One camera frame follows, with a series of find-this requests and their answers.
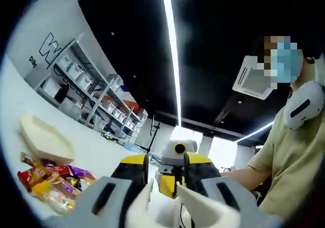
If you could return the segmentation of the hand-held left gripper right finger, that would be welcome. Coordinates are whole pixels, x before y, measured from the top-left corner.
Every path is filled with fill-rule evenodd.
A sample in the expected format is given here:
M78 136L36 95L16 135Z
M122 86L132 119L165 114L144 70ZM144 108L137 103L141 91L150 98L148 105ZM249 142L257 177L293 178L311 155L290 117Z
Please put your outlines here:
M239 227L281 227L283 218L258 209L253 194L236 180L221 176L211 159L187 152L184 155L186 187L239 212Z

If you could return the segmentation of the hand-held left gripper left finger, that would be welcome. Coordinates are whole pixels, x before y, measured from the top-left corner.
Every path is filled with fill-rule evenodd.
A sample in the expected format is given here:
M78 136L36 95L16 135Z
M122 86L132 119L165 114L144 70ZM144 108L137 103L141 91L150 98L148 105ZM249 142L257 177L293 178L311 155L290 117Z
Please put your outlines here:
M125 227L127 210L148 183L148 156L130 155L110 177L102 177L76 197L75 208L50 216L43 227Z

